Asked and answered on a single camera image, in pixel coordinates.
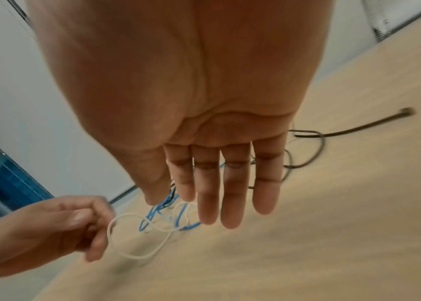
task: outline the wooden table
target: wooden table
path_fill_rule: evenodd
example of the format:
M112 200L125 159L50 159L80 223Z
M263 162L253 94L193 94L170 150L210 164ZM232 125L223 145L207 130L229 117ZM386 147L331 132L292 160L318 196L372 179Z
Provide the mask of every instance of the wooden table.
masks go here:
M328 138L283 184L273 215L249 204L239 229L174 234L146 262L108 250L72 265L37 300L421 301L421 20L314 85L296 125L331 132L410 106L414 117ZM302 162L317 145L289 138L287 147ZM123 221L113 237L143 254L163 234L138 235L137 225Z

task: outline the light wood surface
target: light wood surface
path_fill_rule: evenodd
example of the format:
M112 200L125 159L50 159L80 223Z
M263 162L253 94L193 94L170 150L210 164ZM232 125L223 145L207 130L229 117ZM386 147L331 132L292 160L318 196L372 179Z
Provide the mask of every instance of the light wood surface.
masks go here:
M174 234L146 262L108 250L72 265L39 301L421 301L421 20L315 84L296 126L347 129L414 107L414 117L328 138L294 170L271 216L248 204L243 225ZM289 137L297 162L316 139ZM141 200L133 211L146 213ZM143 254L163 234L119 223L117 244Z

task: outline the white cable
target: white cable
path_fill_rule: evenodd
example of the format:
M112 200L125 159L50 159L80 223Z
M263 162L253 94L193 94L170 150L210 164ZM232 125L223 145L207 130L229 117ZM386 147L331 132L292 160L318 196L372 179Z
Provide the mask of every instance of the white cable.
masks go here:
M175 228L175 226L174 226L174 223L175 223L174 214L176 212L176 209L180 205L184 205L184 204L188 205L185 209L184 214L183 214L183 216L186 218L186 222L184 223L184 225L182 227ZM167 240L169 239L169 237L171 236L171 234L173 232L179 231L182 228L184 228L185 226L189 225L189 216L188 215L189 215L189 208L191 208L191 205L197 206L196 203L180 202L174 207L174 209L172 210L172 214L171 214L171 217L172 217L171 226L172 226L172 228L170 228L170 229L163 229L161 227L158 227L150 219L148 219L147 217L142 216L140 214L137 214L137 213L125 213L125 214L118 215L108 224L108 227L106 229L106 236L108 237L108 243L110 244L111 248L114 249L122 257L125 257L125 258L128 258L128 259L134 259L134 260L148 259L148 258L152 257L153 255L155 255L164 246L164 244L167 242ZM148 253L146 255L132 255L132 254L127 254L127 253L121 251L120 249L118 249L116 247L115 243L111 239L111 228L116 223L116 221L118 221L119 219L121 219L123 217L129 217L129 216L137 217L137 218L140 218L143 221L146 221L148 223L149 227L152 227L153 229L155 229L159 232L168 233L166 238L153 251L151 251L150 253Z

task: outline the cable end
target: cable end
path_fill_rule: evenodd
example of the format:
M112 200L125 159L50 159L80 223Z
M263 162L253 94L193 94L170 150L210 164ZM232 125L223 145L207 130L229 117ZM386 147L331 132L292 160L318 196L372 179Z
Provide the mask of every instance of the cable end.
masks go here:
M417 112L415 111L415 109L414 108L412 108L412 107L407 107L407 108L403 108L403 109L400 109L400 114L403 114L403 115L405 115L406 117L408 117L408 116L413 116L413 115L415 115Z

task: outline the tangled cable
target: tangled cable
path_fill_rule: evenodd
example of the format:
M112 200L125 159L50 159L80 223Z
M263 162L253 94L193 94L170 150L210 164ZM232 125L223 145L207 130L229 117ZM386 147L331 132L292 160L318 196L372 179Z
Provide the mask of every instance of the tangled cable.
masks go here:
M291 129L289 130L289 132L294 133L294 137L296 138L319 138L321 143L319 145L318 150L316 151L316 153L306 162L302 163L302 164L298 164L298 165L294 165L293 164L293 158L291 156L291 153L285 149L285 153L288 156L289 159L289 164L288 165L283 165L283 167L286 169L285 175L282 178L282 182L285 181L286 179L288 179L290 172L293 169L297 169L297 168L302 168L305 167L309 164L311 164L312 162L314 162L323 152L324 147L326 145L326 138L327 137L335 137L335 136L341 136L341 135L345 135L345 134L349 134L349 133L353 133L353 132L357 132L357 131L361 131L367 128L371 128L377 125L381 125L390 121L394 121L400 118L405 118L405 117L409 117L415 114L415 110L413 108L403 108L399 111L399 113L391 115L389 117L368 123L368 124L364 124L355 128L351 128L348 130L344 130L344 131L339 131L339 132L334 132L334 133L328 133L328 134L322 134L318 131L314 131L314 130L299 130L299 129ZM301 135L301 134L295 134L295 133L310 133L309 135ZM256 163L255 158L252 158L253 161L250 163L251 165L254 165ZM110 244L110 246L115 249L115 251L125 257L125 258L129 258L129 259L135 259L135 260L141 260L141 259L147 259L152 257L153 255L155 255L163 246L164 244L166 244L166 242L168 241L169 237L171 236L171 234L173 232L176 231L186 231L186 230L191 230L197 226L199 226L201 223L197 222L194 224L190 224L189 221L189 209L191 206L197 206L196 203L192 202L192 203L188 203L188 202L179 202L177 203L174 208L171 208L173 206L173 204L176 202L176 200L179 198L179 195L176 194L176 187L174 186L174 184L171 184L171 188L170 188L170 193L167 196L167 198L159 205L154 206L151 208L151 210L149 211L149 213L146 216L142 216L140 214L136 214L136 213L126 213L126 214L122 214L122 215L118 215L117 217L115 217L110 224L108 225L107 229L106 229L106 235L108 237L108 242ZM179 212L178 216L176 218L174 218L174 216L176 215L176 211L177 209L182 206L181 211ZM165 212L169 211L170 209L172 209L171 211L171 215L170 217L166 217L165 216ZM159 216L165 216L165 220L168 221L169 223L169 228L165 229L165 228L161 228L158 225L156 225L153 222L154 217L157 215ZM179 222L181 220L181 218L184 216L185 218L185 223L183 226L179 226ZM123 218L123 217L136 217L139 218L141 220L140 226L138 231L140 232L144 232L148 227L151 227L154 230L157 230L159 232L163 232L163 233L167 233L166 238L150 253L146 254L146 255L131 255L131 254L127 254L125 252L123 252L122 250L120 250L119 248L116 247L116 245L114 244L113 240L111 239L111 228L113 227L113 225L116 223L116 221L118 221L119 219Z

